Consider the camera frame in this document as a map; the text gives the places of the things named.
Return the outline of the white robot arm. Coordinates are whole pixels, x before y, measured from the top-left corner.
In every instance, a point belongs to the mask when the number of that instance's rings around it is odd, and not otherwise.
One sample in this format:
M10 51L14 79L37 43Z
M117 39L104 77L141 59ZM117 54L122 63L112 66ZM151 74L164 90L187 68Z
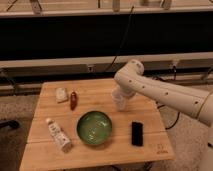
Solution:
M199 171L213 171L213 92L153 80L143 76L144 65L135 59L119 69L115 91L129 99L136 93L184 113L209 127Z

